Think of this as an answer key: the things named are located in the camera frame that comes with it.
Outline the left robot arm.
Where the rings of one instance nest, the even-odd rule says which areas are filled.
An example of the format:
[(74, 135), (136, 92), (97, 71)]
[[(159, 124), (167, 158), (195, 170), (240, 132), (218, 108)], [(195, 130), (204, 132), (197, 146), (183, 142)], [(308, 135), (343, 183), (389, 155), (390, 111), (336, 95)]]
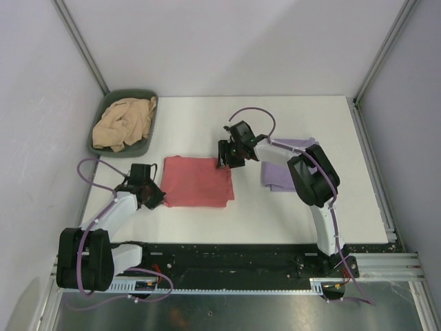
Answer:
[(163, 204), (165, 192), (153, 180), (138, 183), (126, 178), (111, 189), (108, 204), (78, 228), (65, 228), (59, 237), (56, 281), (60, 288), (78, 290), (88, 296), (105, 292), (113, 278), (130, 269), (143, 276), (152, 258), (136, 244), (112, 247), (123, 224), (143, 206), (153, 210)]

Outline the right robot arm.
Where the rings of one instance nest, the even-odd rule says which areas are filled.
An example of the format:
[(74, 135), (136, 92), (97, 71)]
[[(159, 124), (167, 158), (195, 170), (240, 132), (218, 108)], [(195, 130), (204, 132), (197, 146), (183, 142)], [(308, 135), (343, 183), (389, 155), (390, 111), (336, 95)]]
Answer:
[(344, 243), (335, 227), (333, 211), (340, 178), (320, 145), (291, 146), (259, 136), (246, 142), (233, 139), (218, 142), (217, 168), (238, 168), (246, 160), (270, 162), (288, 169), (300, 200), (310, 207), (317, 233), (318, 269), (326, 277), (342, 270), (337, 255)]

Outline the pink t shirt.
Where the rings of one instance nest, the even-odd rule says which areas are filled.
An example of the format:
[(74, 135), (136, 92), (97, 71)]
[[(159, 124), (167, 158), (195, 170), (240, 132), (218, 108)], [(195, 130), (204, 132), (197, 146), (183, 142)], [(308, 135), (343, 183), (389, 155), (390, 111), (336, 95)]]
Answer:
[(231, 170), (218, 168), (216, 158), (166, 157), (161, 190), (169, 208), (224, 208), (235, 199)]

